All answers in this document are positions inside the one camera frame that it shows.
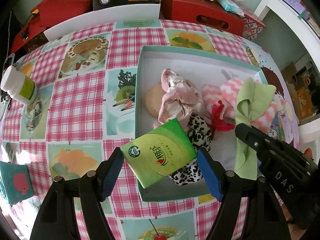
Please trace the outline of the black smartphone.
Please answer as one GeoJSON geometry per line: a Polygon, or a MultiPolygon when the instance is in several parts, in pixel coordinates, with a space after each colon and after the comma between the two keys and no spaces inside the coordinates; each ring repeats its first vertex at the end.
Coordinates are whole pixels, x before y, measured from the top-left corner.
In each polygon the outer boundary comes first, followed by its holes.
{"type": "Polygon", "coordinates": [[[1,114],[4,115],[5,110],[8,111],[11,108],[11,91],[14,87],[13,85],[13,74],[15,69],[14,65],[15,53],[8,56],[4,62],[3,75],[1,78],[1,114]]]}

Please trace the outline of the patterned tablecloth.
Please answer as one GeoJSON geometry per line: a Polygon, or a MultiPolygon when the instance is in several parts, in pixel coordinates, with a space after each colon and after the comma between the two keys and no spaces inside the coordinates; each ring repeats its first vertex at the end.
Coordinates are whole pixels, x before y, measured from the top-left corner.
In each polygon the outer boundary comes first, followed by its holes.
{"type": "MultiPolygon", "coordinates": [[[[136,79],[143,46],[206,51],[258,67],[274,100],[285,142],[299,147],[298,121],[280,70],[268,52],[241,37],[171,20],[116,22],[75,31],[21,59],[20,70],[38,88],[35,101],[13,101],[1,119],[1,161],[27,165],[34,195],[1,209],[29,239],[53,179],[78,179],[135,139],[136,79]]],[[[185,131],[195,149],[211,150],[226,132],[193,115],[185,131]]]]}

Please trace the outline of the blue wet wipes pack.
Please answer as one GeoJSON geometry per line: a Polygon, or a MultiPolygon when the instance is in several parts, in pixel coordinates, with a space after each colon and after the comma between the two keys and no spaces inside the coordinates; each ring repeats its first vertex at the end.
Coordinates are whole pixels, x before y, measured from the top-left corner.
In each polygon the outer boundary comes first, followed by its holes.
{"type": "Polygon", "coordinates": [[[233,14],[236,14],[240,17],[244,17],[245,13],[241,7],[239,7],[235,2],[232,0],[217,0],[218,3],[225,9],[227,12],[231,12],[233,14]]]}

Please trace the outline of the pink white zigzag cloth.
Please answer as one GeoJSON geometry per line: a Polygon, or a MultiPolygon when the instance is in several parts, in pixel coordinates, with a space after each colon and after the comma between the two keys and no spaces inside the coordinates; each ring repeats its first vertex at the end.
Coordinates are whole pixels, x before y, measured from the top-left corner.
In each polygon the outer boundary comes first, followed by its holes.
{"type": "Polygon", "coordinates": [[[230,79],[220,86],[205,84],[202,89],[207,124],[220,132],[235,129],[238,124],[254,126],[267,133],[277,113],[276,87],[230,79]]]}

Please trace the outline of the light green microfiber cloth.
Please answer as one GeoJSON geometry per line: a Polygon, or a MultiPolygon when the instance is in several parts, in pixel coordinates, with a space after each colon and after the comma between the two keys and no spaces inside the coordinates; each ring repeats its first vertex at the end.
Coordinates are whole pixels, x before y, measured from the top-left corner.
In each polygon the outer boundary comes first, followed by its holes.
{"type": "MultiPolygon", "coordinates": [[[[271,123],[277,113],[277,103],[274,101],[276,88],[255,82],[251,77],[241,86],[235,104],[236,124],[246,124],[268,133],[271,123]]],[[[235,172],[246,179],[257,178],[256,152],[240,139],[236,140],[235,172]]]]}

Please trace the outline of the purple baby wipes pack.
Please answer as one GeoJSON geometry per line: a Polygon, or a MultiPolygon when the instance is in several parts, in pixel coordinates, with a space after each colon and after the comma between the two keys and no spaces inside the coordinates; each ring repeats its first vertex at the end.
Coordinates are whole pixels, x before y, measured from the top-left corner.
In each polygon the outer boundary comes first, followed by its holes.
{"type": "Polygon", "coordinates": [[[285,135],[284,135],[284,130],[281,124],[281,120],[277,114],[275,115],[272,121],[272,124],[268,132],[268,136],[274,139],[278,139],[280,141],[285,140],[285,135]]]}

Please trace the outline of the pink fabric scrunchie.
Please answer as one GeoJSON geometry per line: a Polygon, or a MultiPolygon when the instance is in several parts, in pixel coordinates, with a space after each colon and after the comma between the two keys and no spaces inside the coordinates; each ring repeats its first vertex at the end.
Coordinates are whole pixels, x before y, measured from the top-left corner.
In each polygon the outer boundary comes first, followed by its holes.
{"type": "Polygon", "coordinates": [[[183,130],[188,129],[192,115],[204,114],[204,101],[201,92],[188,79],[184,79],[169,68],[161,73],[161,86],[165,91],[157,121],[157,128],[170,120],[177,119],[183,130]]]}

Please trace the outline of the red bag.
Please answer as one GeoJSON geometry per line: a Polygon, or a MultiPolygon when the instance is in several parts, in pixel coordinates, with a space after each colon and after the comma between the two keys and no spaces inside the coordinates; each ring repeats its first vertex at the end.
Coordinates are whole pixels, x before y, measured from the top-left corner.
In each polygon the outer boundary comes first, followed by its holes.
{"type": "Polygon", "coordinates": [[[44,44],[45,30],[92,10],[92,0],[41,1],[31,9],[31,16],[15,36],[10,52],[15,53],[20,49],[32,51],[44,44]]]}

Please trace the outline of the beige round sponge ball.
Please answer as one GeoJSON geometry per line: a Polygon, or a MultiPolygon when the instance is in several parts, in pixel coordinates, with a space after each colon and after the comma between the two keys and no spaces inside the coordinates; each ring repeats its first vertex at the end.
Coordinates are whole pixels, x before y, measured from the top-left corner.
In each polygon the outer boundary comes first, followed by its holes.
{"type": "Polygon", "coordinates": [[[145,109],[154,118],[158,118],[164,94],[165,91],[162,89],[161,84],[156,84],[144,96],[145,109]]]}

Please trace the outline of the red yarn bow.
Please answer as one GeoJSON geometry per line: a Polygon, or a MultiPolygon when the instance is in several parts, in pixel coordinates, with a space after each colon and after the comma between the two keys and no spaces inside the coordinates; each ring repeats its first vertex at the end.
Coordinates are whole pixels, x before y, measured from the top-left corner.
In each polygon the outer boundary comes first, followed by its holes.
{"type": "Polygon", "coordinates": [[[211,124],[209,127],[214,132],[215,131],[229,132],[235,129],[234,124],[228,123],[224,120],[223,118],[224,109],[225,109],[225,105],[222,103],[221,100],[219,100],[217,104],[215,104],[212,107],[211,117],[210,117],[211,124]]]}

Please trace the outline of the red patterned box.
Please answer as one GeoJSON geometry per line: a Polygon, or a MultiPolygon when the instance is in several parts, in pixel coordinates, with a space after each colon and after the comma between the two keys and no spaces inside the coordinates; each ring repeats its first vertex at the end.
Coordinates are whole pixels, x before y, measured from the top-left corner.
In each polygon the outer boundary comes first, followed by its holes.
{"type": "Polygon", "coordinates": [[[257,36],[266,28],[266,25],[261,22],[259,18],[244,5],[235,0],[233,0],[233,2],[244,12],[245,25],[242,36],[247,40],[254,41],[257,36]]]}

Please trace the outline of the teal square toy box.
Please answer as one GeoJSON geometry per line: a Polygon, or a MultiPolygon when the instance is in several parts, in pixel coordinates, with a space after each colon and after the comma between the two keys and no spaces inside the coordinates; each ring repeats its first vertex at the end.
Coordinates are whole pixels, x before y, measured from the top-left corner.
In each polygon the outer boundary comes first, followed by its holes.
{"type": "Polygon", "coordinates": [[[33,195],[27,165],[1,161],[1,198],[13,206],[33,195]]]}

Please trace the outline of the white board strip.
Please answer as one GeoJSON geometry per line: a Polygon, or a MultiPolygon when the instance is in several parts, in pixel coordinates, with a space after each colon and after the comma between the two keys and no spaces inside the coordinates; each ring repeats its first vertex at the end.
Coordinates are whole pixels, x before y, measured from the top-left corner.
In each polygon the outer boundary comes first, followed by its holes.
{"type": "Polygon", "coordinates": [[[91,11],[65,20],[44,31],[48,41],[99,24],[118,21],[157,20],[160,4],[128,4],[91,11]]]}

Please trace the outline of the teal shallow tray box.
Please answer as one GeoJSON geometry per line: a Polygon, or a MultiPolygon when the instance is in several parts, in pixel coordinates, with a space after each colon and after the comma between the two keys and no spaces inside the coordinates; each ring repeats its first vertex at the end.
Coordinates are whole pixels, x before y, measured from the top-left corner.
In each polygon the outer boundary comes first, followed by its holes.
{"type": "MultiPolygon", "coordinates": [[[[151,99],[151,89],[161,85],[163,70],[170,70],[170,81],[177,80],[178,87],[183,91],[192,92],[191,96],[182,93],[182,98],[169,99],[169,108],[174,108],[167,119],[177,118],[183,128],[191,121],[193,115],[204,118],[206,112],[202,89],[205,84],[220,86],[231,78],[246,80],[252,77],[255,81],[267,84],[263,71],[258,67],[230,57],[221,56],[206,51],[170,46],[143,46],[138,60],[136,79],[136,104],[135,104],[135,136],[140,137],[151,132],[158,122],[157,113],[151,113],[153,101],[161,105],[162,96],[151,99]]],[[[226,132],[211,143],[210,155],[221,162],[224,168],[232,170],[236,152],[236,137],[234,132],[226,132]]],[[[167,202],[184,198],[198,197],[208,194],[209,190],[201,179],[198,182],[185,186],[177,185],[169,177],[144,189],[138,181],[140,197],[145,202],[167,202]]]]}

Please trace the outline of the white pill bottle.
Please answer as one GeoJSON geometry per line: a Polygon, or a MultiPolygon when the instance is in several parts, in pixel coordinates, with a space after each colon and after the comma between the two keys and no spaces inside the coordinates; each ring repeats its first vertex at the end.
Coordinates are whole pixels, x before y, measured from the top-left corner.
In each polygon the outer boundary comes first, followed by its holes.
{"type": "Polygon", "coordinates": [[[26,76],[23,72],[14,71],[13,89],[11,91],[12,99],[24,104],[30,105],[37,96],[36,83],[26,76]]]}

